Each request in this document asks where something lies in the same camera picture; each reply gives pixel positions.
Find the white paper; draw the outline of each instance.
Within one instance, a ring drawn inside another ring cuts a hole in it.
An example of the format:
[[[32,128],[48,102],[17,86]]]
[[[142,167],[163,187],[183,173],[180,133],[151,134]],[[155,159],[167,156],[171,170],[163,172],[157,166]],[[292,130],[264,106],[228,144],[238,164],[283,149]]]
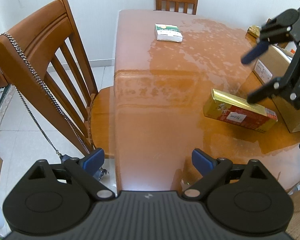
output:
[[[256,66],[254,67],[255,72],[259,75],[264,83],[267,83],[272,78],[271,72],[266,68],[265,65],[258,59]]]
[[[231,112],[228,116],[227,119],[235,122],[242,122],[246,118],[245,114],[238,114],[236,112]]]

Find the chair seat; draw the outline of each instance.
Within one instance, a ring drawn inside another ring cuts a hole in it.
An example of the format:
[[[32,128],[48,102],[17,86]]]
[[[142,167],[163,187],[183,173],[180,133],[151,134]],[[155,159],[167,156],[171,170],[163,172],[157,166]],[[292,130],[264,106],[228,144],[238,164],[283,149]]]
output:
[[[114,90],[113,86],[101,89],[90,111],[90,138],[95,148],[105,151],[105,158],[114,158]]]

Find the yellow box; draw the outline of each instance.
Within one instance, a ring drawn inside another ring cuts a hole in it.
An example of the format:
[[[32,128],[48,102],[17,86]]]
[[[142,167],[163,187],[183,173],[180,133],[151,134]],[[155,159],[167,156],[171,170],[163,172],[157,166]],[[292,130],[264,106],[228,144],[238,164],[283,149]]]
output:
[[[203,113],[206,117],[262,133],[268,131],[278,121],[274,111],[261,105],[248,104],[243,98],[216,89],[211,91],[211,96],[203,107]]]

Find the metal chain strap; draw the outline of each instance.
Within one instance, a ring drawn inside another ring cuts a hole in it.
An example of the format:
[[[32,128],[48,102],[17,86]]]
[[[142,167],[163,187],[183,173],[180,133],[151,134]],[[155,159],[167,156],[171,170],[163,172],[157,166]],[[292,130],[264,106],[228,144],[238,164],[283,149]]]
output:
[[[41,88],[47,93],[47,95],[49,96],[49,98],[51,99],[53,105],[55,106],[55,108],[57,109],[57,111],[59,112],[59,114],[62,115],[62,117],[68,122],[68,124],[70,125],[71,129],[73,130],[74,134],[76,135],[77,139],[80,141],[80,143],[82,144],[82,147],[85,149],[85,151],[87,152],[87,154],[89,154],[89,150],[87,148],[87,146],[85,145],[84,141],[81,139],[81,137],[79,136],[77,129],[75,127],[75,125],[73,124],[73,122],[69,119],[69,117],[63,112],[63,110],[61,109],[61,107],[59,106],[59,104],[57,103],[56,99],[54,98],[53,94],[51,93],[51,91],[49,90],[49,88],[47,87],[47,85],[43,82],[43,80],[40,78],[40,76],[37,74],[37,72],[35,71],[35,69],[32,67],[32,65],[29,63],[29,61],[26,58],[26,55],[23,53],[22,49],[20,48],[20,46],[18,45],[18,43],[16,42],[16,40],[7,32],[0,34],[0,36],[6,36],[10,43],[12,44],[12,46],[16,49],[16,51],[18,52],[19,56],[22,58],[23,62],[27,65],[27,67],[30,69],[31,73],[33,74],[34,78],[36,79],[36,81],[39,83],[39,85],[41,86]],[[46,138],[46,140],[48,141],[48,143],[51,144],[51,146],[53,147],[53,149],[56,151],[56,154],[59,155],[59,157],[61,158],[62,155],[61,153],[55,148],[55,146],[52,144],[52,142],[50,141],[50,139],[48,138],[48,136],[46,135],[46,133],[42,130],[41,126],[39,125],[38,121],[36,120],[36,118],[34,117],[34,115],[32,114],[29,106],[27,105],[26,101],[24,100],[22,94],[20,93],[19,90],[17,90],[21,100],[23,102],[23,104],[25,105],[26,109],[28,110],[30,116],[32,117],[33,121],[35,122],[35,124],[37,125],[37,127],[39,128],[40,132],[43,134],[43,136]]]

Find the table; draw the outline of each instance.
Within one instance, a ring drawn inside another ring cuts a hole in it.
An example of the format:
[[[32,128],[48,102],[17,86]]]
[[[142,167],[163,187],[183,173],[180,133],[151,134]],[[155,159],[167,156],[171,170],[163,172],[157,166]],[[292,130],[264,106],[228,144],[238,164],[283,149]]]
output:
[[[155,23],[177,25],[182,43],[157,41]],[[245,36],[197,15],[119,13],[109,140],[118,190],[180,192],[201,178],[194,148],[234,163],[257,158],[285,189],[300,181],[300,132],[288,131],[272,100],[260,103],[278,115],[265,134],[203,115],[211,89],[246,98],[261,85],[253,65],[240,63],[251,47]]]

